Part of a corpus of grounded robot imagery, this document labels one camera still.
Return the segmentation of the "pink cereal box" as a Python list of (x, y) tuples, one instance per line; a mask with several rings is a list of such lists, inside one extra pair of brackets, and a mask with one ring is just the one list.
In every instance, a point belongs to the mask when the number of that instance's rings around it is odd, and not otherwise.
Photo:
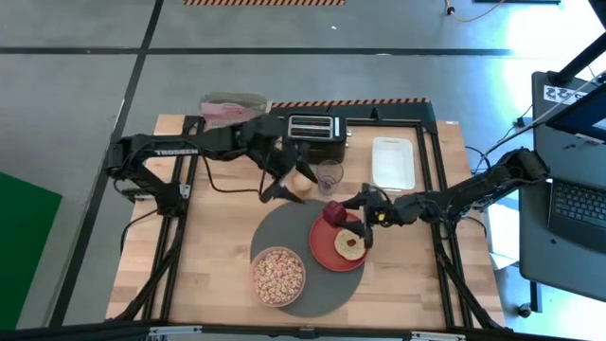
[(210, 92), (200, 100), (204, 130), (212, 130), (242, 123), (257, 116), (267, 115), (273, 102), (252, 93)]

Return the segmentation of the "black slanted pole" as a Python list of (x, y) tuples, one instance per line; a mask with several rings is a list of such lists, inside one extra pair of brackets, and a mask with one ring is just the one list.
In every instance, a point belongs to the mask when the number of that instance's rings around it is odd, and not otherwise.
[(604, 31), (590, 45), (583, 49), (559, 72), (549, 72), (548, 79), (551, 84), (560, 86), (570, 83), (577, 74), (606, 51), (606, 31)]

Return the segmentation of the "green floor mat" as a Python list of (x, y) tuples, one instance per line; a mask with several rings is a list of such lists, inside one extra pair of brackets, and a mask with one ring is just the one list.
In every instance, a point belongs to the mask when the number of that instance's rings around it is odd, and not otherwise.
[(17, 326), (61, 200), (0, 172), (0, 331)]

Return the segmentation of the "black toaster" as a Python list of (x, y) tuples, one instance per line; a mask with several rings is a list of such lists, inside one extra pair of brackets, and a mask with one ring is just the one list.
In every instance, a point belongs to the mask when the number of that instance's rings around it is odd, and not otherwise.
[(344, 117), (290, 113), (285, 120), (287, 136), (309, 146), (309, 163), (343, 162), (348, 143), (348, 124)]

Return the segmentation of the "white plastic bin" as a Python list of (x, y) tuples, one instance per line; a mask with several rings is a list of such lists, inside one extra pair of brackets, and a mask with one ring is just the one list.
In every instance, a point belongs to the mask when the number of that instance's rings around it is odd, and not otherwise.
[(408, 139), (376, 137), (371, 153), (372, 182), (389, 190), (409, 190), (416, 184), (413, 146)]

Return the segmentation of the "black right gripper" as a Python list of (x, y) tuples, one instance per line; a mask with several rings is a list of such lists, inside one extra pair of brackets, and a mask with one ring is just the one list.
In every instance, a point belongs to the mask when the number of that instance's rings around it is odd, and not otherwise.
[(364, 239), (365, 248), (370, 249), (374, 244), (373, 226), (389, 227), (402, 226), (403, 222), (386, 193), (368, 183), (363, 183), (362, 193), (341, 202), (345, 209), (363, 208), (363, 222), (347, 222), (347, 230)]

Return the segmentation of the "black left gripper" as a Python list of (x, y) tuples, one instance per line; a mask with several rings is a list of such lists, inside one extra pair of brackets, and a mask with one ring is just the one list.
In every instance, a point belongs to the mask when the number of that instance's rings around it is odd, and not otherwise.
[(277, 181), (259, 196), (263, 204), (274, 199), (284, 199), (302, 204), (303, 200), (281, 181), (292, 170), (297, 170), (305, 178), (317, 184), (318, 179), (307, 161), (309, 146), (291, 140), (286, 134), (286, 123), (277, 117), (255, 117), (238, 125), (238, 143), (245, 149), (244, 155), (254, 161), (262, 171), (259, 184), (264, 189), (267, 175)]

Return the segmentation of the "grey round placemat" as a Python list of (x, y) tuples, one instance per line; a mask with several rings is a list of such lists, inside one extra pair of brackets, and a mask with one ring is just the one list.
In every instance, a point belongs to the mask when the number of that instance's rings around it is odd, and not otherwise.
[(286, 314), (297, 317), (329, 314), (346, 304), (361, 282), (363, 266), (335, 272), (321, 265), (312, 254), (310, 232), (324, 206), (324, 202), (317, 200), (278, 206), (261, 221), (252, 238), (251, 259), (274, 246), (286, 247), (302, 259), (306, 270), (305, 285), (294, 302), (280, 309)]

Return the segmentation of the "small amber cup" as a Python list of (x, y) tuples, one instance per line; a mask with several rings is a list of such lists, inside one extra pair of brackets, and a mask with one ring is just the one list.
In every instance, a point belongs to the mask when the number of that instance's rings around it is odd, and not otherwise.
[(313, 185), (314, 182), (300, 172), (296, 172), (291, 177), (291, 188), (295, 193), (307, 195), (311, 191)]

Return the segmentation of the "bagel with jam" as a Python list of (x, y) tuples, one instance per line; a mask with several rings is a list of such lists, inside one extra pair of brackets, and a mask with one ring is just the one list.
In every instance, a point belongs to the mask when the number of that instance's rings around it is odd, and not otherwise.
[(360, 260), (366, 253), (364, 240), (347, 229), (339, 230), (333, 244), (336, 252), (345, 260)]

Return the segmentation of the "pink bowl of cereal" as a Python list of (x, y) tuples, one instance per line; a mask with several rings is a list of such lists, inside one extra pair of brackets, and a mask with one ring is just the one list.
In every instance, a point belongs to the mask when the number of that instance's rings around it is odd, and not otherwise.
[(270, 307), (281, 308), (294, 303), (306, 283), (306, 269), (301, 258), (286, 247), (262, 250), (251, 261), (254, 293)]

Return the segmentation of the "dark red apple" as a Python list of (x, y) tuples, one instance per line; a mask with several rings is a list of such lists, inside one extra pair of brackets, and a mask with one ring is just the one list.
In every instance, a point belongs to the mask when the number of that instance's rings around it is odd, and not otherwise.
[(322, 210), (322, 218), (332, 226), (339, 226), (347, 221), (348, 213), (340, 202), (330, 201)]

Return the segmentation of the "red plate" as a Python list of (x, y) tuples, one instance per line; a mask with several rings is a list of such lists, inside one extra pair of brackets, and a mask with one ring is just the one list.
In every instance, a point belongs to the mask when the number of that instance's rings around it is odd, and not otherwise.
[(358, 260), (347, 260), (334, 247), (335, 239), (341, 227), (333, 227), (322, 217), (312, 224), (309, 244), (315, 259), (327, 269), (334, 272), (348, 272), (359, 268), (365, 263), (367, 250)]

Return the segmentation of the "white box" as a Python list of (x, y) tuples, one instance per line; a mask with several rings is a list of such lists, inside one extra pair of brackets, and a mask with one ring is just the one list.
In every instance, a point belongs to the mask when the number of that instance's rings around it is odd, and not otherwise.
[(497, 271), (520, 259), (519, 211), (496, 204), (488, 208), (487, 217), (491, 265)]

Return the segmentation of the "clear drinking glass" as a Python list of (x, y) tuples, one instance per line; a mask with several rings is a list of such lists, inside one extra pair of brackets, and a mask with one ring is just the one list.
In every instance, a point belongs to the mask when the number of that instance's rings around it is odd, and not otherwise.
[(343, 166), (335, 160), (321, 162), (316, 170), (318, 190), (323, 195), (332, 195), (344, 177)]

